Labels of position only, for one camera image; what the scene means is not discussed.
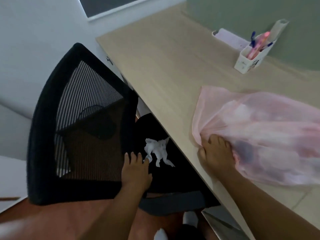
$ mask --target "chair backrest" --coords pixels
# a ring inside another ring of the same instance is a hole
[[[138,96],[82,44],[58,63],[39,97],[29,135],[32,203],[110,199],[134,150]]]

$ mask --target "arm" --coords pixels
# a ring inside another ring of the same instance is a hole
[[[126,153],[122,168],[122,188],[112,204],[100,215],[81,240],[127,240],[143,193],[150,187],[152,175],[148,174],[149,160],[142,163],[131,153],[131,163]]]
[[[265,239],[320,239],[320,230],[259,189],[236,169],[231,145],[211,135],[202,140],[199,160],[216,176],[237,204],[254,237]]]

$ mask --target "pink highlighter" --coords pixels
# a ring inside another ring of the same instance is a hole
[[[247,58],[249,60],[253,60],[259,54],[260,50],[262,49],[262,47],[263,47],[264,43],[266,42],[266,40],[268,39],[269,35],[270,35],[270,32],[268,31],[268,32],[265,32],[261,36],[258,43],[255,45],[255,47],[253,47],[250,50],[249,54],[247,55]]]

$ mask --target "pen holder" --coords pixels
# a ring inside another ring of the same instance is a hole
[[[239,55],[239,58],[237,60],[237,62],[235,63],[235,66],[234,68],[236,70],[238,70],[239,72],[241,72],[242,74],[245,74],[247,73],[248,71],[251,71],[253,68],[255,67],[258,67],[261,62],[263,61],[263,59],[265,58],[265,56],[269,53],[269,51],[271,50],[271,48],[275,45],[277,40],[274,40],[273,41],[273,44],[270,45],[269,47],[266,47],[265,49],[263,49],[262,51],[260,51],[258,53],[258,55],[252,59],[252,60],[249,60],[247,58],[247,55],[249,54],[249,52],[251,51],[252,47],[250,46],[250,44],[244,48],[241,52],[240,52],[240,55]]]

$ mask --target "light wood tabletop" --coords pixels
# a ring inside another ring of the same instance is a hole
[[[191,124],[200,87],[274,92],[320,108],[320,73],[298,71],[267,57],[258,68],[242,75],[233,68],[238,51],[185,16],[182,7],[156,13],[98,37],[97,41],[221,204],[248,237],[254,239],[228,192],[219,181],[211,180],[199,163]],[[293,210],[312,191],[257,185]],[[318,217],[302,216],[318,224],[314,221]]]

